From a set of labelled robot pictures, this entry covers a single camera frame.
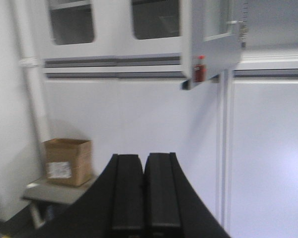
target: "white cabinet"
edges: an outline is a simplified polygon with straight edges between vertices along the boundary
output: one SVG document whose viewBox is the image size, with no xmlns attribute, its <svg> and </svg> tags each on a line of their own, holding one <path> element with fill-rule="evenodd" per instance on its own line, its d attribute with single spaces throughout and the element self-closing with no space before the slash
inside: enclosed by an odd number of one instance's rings
<svg viewBox="0 0 298 238">
<path fill-rule="evenodd" d="M 241 3 L 42 0 L 31 11 L 50 77 L 176 77 L 191 87 L 202 81 L 197 65 L 208 79 L 239 61 Z"/>
</svg>

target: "white panel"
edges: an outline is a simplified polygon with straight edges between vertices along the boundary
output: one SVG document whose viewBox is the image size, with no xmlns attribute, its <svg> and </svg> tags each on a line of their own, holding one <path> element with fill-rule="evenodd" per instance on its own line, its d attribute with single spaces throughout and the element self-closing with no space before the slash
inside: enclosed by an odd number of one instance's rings
<svg viewBox="0 0 298 238">
<path fill-rule="evenodd" d="M 27 183 L 41 176 L 41 165 L 25 79 L 18 65 L 10 2 L 0 0 L 0 219 L 22 210 Z"/>
<path fill-rule="evenodd" d="M 179 82 L 48 80 L 54 137 L 93 140 L 101 172 L 113 153 L 176 152 L 198 195 L 215 214 L 217 84 L 192 91 Z"/>
<path fill-rule="evenodd" d="M 51 80 L 46 88 L 52 137 L 91 139 L 93 169 L 100 174 L 121 151 L 117 81 Z"/>
<path fill-rule="evenodd" d="M 298 84 L 260 80 L 235 84 L 230 234 L 298 238 Z"/>
</svg>

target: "shelf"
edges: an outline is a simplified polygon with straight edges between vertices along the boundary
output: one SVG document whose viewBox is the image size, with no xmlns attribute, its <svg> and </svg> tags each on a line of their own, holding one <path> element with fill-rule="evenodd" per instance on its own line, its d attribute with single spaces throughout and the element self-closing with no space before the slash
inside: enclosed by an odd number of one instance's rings
<svg viewBox="0 0 298 238">
<path fill-rule="evenodd" d="M 32 201 L 45 201 L 60 204 L 73 204 L 96 181 L 97 176 L 84 183 L 80 187 L 57 185 L 47 182 L 46 178 L 40 178 L 27 185 L 23 199 Z"/>
<path fill-rule="evenodd" d="M 90 5 L 90 0 L 82 0 L 82 1 L 74 1 L 69 3 L 62 3 L 58 5 L 52 5 L 50 7 L 51 10 L 60 10 L 72 7 L 79 7 L 79 6 L 87 6 Z"/>
</svg>

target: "glass window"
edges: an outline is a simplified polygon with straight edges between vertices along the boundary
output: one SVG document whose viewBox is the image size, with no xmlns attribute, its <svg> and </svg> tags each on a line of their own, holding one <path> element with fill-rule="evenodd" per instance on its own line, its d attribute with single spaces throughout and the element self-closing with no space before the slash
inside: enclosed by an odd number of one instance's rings
<svg viewBox="0 0 298 238">
<path fill-rule="evenodd" d="M 205 37 L 227 33 L 231 24 L 232 0 L 206 0 Z"/>
<path fill-rule="evenodd" d="M 57 45 L 90 43 L 94 27 L 90 0 L 48 0 Z"/>
<path fill-rule="evenodd" d="M 179 0 L 131 0 L 137 39 L 179 36 Z"/>
</svg>

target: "cardboard box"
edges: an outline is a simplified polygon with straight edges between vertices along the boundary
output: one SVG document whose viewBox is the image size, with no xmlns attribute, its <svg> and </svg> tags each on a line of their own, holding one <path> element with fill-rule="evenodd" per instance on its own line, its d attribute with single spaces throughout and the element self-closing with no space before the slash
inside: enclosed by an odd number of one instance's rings
<svg viewBox="0 0 298 238">
<path fill-rule="evenodd" d="M 44 142 L 47 180 L 80 186 L 92 176 L 91 141 L 52 139 Z"/>
</svg>

